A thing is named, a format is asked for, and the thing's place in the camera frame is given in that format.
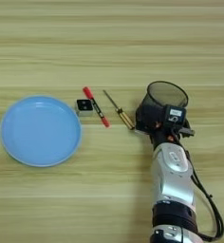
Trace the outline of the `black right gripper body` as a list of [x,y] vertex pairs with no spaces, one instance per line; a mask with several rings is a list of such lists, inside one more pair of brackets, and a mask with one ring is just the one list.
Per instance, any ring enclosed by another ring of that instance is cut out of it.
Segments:
[[180,128],[176,128],[173,125],[166,126],[161,121],[151,121],[146,124],[146,128],[154,148],[157,148],[165,142],[179,144],[180,137],[188,137],[188,134],[181,132],[181,129],[188,129],[189,123],[186,121]]

